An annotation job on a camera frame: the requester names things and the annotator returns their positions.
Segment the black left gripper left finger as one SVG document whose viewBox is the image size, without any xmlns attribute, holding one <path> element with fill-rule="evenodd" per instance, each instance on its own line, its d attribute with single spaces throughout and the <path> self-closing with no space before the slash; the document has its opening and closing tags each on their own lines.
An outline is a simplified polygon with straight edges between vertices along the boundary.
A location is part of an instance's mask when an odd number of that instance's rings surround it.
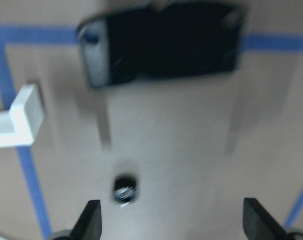
<svg viewBox="0 0 303 240">
<path fill-rule="evenodd" d="M 102 208 L 100 200 L 90 200 L 70 233 L 72 240 L 100 240 Z"/>
</svg>

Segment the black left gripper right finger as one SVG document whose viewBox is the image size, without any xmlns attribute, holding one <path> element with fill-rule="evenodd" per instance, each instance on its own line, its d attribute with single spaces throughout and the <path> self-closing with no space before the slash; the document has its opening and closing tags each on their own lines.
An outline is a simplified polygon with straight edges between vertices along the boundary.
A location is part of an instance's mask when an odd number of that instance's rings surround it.
<svg viewBox="0 0 303 240">
<path fill-rule="evenodd" d="M 248 240 L 285 240 L 287 233 L 256 198 L 243 200 L 242 227 Z"/>
</svg>

